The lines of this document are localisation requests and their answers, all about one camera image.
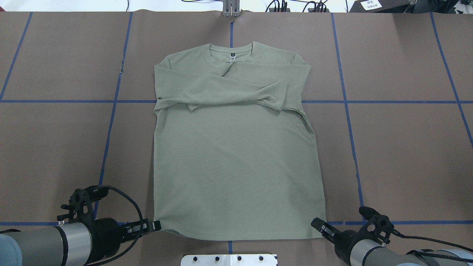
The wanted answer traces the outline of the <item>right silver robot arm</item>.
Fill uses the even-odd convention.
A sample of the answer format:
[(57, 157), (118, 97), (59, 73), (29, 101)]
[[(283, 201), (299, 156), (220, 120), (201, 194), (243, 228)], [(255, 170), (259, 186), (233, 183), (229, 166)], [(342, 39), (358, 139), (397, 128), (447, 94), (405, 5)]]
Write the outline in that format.
[(358, 231), (340, 231), (320, 218), (311, 226), (334, 245), (338, 259), (347, 266), (471, 266), (472, 251), (456, 249), (413, 249), (405, 254), (388, 248), (390, 236), (404, 239), (387, 216), (374, 215)]

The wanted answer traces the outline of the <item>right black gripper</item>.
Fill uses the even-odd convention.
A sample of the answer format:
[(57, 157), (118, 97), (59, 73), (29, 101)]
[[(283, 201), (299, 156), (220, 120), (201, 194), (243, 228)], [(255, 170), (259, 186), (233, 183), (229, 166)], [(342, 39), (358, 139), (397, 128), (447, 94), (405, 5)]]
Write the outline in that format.
[(370, 250), (370, 233), (368, 231), (346, 230), (340, 232), (324, 220), (316, 217), (311, 226), (334, 244), (336, 255), (347, 265), (364, 265)]

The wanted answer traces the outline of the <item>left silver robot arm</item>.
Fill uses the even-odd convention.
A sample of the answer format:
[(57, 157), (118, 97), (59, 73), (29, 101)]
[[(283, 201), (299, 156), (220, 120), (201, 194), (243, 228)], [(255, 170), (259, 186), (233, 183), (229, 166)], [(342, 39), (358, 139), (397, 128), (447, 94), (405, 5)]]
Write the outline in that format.
[(143, 235), (160, 231), (160, 221), (118, 224), (112, 218), (1, 232), (2, 266), (102, 266), (115, 261)]

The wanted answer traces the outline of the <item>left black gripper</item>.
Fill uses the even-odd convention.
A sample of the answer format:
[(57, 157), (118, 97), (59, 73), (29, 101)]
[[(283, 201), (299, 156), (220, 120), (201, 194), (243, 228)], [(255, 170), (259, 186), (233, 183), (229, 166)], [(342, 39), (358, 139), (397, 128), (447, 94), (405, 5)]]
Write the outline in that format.
[(133, 241), (151, 232), (162, 229), (159, 220), (140, 219), (136, 222), (119, 224), (113, 218), (93, 219), (89, 226), (92, 249), (90, 265), (104, 265), (119, 258), (117, 252), (124, 241)]

